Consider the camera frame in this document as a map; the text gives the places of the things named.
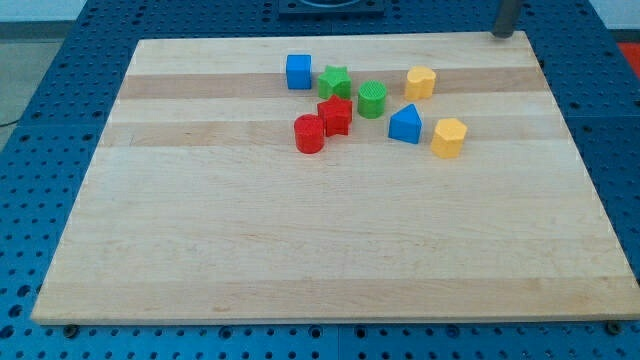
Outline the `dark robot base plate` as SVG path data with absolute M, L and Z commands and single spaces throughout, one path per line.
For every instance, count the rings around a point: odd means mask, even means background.
M 385 0 L 277 0 L 280 18 L 303 16 L 382 15 Z

